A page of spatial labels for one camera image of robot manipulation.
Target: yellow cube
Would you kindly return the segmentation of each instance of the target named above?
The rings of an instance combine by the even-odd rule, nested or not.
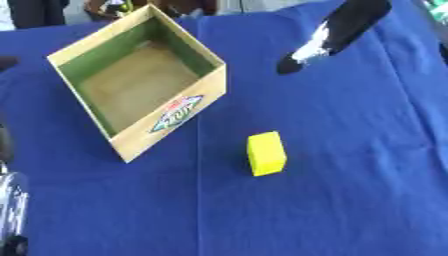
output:
[[[267,132],[250,136],[247,154],[254,176],[281,172],[286,163],[286,154],[278,132]]]

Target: table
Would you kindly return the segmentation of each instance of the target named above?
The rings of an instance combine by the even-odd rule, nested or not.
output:
[[[103,24],[0,33],[31,255],[446,255],[448,72],[418,10],[394,0],[341,54],[275,73],[337,4],[182,20],[228,94],[129,165],[44,58]],[[246,139],[271,130],[287,168],[251,177]]]

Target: wooden box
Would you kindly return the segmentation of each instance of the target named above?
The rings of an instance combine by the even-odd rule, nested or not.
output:
[[[126,162],[226,91],[225,63],[154,5],[48,60]]]

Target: background floor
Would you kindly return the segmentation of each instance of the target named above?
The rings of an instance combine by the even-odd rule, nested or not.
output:
[[[89,21],[89,17],[83,11],[85,0],[71,0],[70,5],[65,9],[65,16],[68,24],[78,24]],[[245,12],[272,11],[283,7],[288,7],[306,2],[319,2],[325,0],[218,0],[219,14],[239,13],[241,8]]]
[[[89,22],[89,16],[83,10],[85,0],[70,0],[70,5],[65,9],[65,18],[68,24]]]

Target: printed logo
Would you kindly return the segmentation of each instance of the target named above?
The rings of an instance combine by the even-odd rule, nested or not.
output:
[[[193,109],[201,102],[204,96],[184,97],[175,100],[167,108],[165,114],[157,121],[151,132],[157,132],[163,129],[168,129],[183,123],[190,117]]]

